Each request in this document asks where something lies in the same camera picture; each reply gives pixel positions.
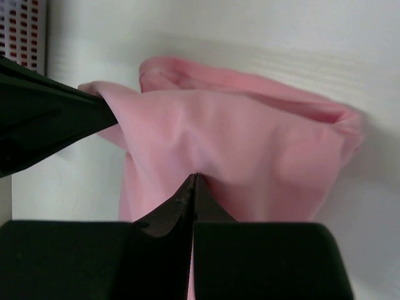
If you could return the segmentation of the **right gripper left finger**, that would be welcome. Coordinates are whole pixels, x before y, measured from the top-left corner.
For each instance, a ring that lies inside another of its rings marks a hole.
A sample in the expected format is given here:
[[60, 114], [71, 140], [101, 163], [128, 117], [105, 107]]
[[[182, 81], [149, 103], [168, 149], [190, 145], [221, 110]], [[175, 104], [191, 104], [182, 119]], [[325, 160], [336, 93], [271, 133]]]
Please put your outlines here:
[[195, 176], [135, 222], [8, 221], [2, 299], [186, 299]]

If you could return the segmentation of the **pink t shirt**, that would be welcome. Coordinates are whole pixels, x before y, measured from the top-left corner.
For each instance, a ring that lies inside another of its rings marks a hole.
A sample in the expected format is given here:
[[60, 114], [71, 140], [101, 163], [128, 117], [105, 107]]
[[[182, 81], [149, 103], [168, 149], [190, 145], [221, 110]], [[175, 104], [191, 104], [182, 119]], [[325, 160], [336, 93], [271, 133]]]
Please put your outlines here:
[[126, 152], [122, 221], [143, 218], [202, 175], [239, 222], [311, 223], [363, 140], [355, 110], [257, 75], [153, 57], [139, 83], [140, 91], [79, 87], [117, 119], [100, 135]]

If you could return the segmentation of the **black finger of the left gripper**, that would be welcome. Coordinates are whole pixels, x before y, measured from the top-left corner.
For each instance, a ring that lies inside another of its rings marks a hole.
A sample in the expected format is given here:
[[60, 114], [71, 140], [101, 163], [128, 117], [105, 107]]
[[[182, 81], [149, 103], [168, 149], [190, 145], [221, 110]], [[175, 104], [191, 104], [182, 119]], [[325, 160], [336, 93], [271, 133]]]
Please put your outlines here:
[[115, 124], [103, 98], [1, 58], [1, 177]]

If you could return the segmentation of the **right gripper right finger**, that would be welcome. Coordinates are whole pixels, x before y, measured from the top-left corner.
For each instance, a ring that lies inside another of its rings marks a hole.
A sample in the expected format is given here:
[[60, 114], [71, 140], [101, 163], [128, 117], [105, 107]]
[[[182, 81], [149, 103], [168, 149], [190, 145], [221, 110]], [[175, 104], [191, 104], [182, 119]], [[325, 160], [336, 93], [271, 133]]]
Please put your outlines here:
[[334, 236], [315, 222], [239, 222], [196, 176], [196, 299], [353, 299]]

